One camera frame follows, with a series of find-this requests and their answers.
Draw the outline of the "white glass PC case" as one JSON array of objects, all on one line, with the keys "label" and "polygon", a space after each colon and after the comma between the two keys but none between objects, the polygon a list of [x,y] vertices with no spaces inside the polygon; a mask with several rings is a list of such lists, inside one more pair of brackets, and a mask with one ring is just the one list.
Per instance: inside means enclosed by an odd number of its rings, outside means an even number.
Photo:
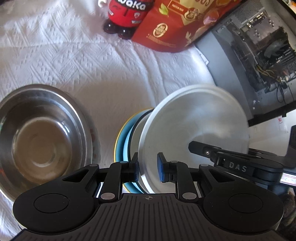
[{"label": "white glass PC case", "polygon": [[242,1],[195,46],[250,126],[295,110],[295,10],[287,1]]}]

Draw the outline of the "panda racer figurine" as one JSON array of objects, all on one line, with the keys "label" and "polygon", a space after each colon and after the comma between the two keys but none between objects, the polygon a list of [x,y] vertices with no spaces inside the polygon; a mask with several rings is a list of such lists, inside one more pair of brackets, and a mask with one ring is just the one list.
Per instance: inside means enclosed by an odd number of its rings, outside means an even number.
[{"label": "panda racer figurine", "polygon": [[108,18],[103,25],[104,32],[117,34],[124,40],[131,39],[153,5],[154,1],[150,0],[109,1]]}]

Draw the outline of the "cream bowl yellow rim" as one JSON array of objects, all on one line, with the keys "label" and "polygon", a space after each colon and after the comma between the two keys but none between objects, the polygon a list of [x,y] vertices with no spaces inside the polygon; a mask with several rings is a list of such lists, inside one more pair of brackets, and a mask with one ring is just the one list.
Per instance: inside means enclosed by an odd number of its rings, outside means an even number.
[{"label": "cream bowl yellow rim", "polygon": [[153,111],[148,108],[131,116],[122,126],[114,146],[114,162],[130,162],[138,152],[138,144],[144,125]]}]

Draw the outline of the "blue enamel bowl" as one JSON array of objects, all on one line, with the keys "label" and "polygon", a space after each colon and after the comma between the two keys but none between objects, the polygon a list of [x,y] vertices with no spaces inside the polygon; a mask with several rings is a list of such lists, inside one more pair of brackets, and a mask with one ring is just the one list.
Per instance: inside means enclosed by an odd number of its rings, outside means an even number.
[{"label": "blue enamel bowl", "polygon": [[[129,162],[138,152],[142,130],[152,111],[152,108],[140,111],[131,116],[122,126],[115,141],[114,162]],[[123,184],[123,189],[130,193],[153,193],[145,175],[140,175],[137,182]]]}]

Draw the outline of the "white woven tablecloth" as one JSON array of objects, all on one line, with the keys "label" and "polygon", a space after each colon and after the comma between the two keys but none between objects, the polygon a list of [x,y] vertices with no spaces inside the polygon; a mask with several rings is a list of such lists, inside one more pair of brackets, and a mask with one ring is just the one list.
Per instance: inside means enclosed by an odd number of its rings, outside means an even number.
[{"label": "white woven tablecloth", "polygon": [[102,168],[130,116],[182,87],[214,82],[196,47],[162,53],[120,39],[103,31],[106,14],[97,1],[1,5],[1,97],[46,84],[77,98],[96,125]]}]

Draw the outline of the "stainless steel bowl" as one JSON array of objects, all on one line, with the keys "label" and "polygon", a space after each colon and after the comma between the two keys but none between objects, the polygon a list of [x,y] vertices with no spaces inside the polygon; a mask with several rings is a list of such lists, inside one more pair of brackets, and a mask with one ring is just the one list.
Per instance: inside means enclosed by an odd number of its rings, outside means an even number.
[{"label": "stainless steel bowl", "polygon": [[97,129],[84,106],[44,84],[20,87],[1,101],[1,193],[25,191],[100,162]]}]

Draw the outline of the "white paper bowl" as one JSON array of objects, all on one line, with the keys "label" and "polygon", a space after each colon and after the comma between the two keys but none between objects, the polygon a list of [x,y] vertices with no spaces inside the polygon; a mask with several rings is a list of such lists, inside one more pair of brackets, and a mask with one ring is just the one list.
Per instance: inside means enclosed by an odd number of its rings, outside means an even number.
[{"label": "white paper bowl", "polygon": [[149,115],[138,146],[140,177],[149,193],[175,192],[173,183],[159,179],[159,152],[167,161],[184,162],[190,168],[213,165],[189,151],[192,141],[246,154],[248,121],[240,103],[222,88],[206,84],[181,88],[161,101]]}]

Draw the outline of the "red quail eggs bag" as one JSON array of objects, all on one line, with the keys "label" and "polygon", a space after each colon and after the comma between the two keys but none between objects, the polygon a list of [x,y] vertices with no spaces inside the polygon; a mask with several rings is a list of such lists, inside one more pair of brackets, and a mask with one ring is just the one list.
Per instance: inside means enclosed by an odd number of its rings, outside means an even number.
[{"label": "red quail eggs bag", "polygon": [[159,52],[183,51],[240,3],[237,0],[155,1],[132,41]]}]

